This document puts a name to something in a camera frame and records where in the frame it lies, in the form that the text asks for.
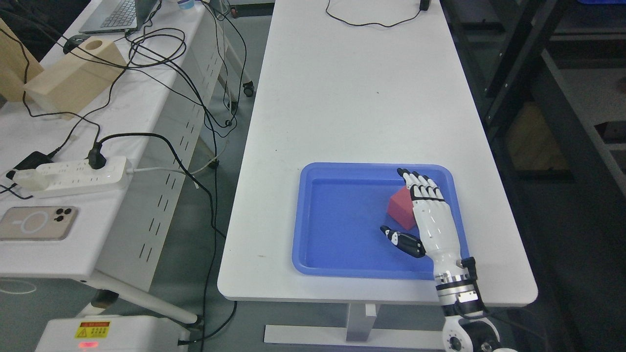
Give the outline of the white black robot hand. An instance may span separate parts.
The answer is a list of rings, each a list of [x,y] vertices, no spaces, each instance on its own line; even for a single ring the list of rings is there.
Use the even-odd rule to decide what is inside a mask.
[[[440,187],[416,171],[398,168],[397,172],[409,190],[420,236],[416,238],[386,225],[380,226],[380,230],[394,246],[410,256],[429,256],[434,263],[434,279],[439,285],[466,279],[465,268],[460,266],[460,240],[451,207]]]

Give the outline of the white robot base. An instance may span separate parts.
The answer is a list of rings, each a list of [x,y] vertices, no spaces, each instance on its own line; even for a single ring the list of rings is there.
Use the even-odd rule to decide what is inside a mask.
[[[186,352],[189,330],[168,318],[89,316],[52,319],[37,352]]]

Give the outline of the white robot forearm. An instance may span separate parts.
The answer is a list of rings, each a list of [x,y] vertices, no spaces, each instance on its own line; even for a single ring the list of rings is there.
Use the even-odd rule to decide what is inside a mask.
[[[443,276],[437,279],[436,291],[445,315],[442,329],[443,350],[446,352],[510,352],[501,343],[499,332],[487,318],[479,294],[475,265],[469,259],[461,261],[467,270],[460,278]]]

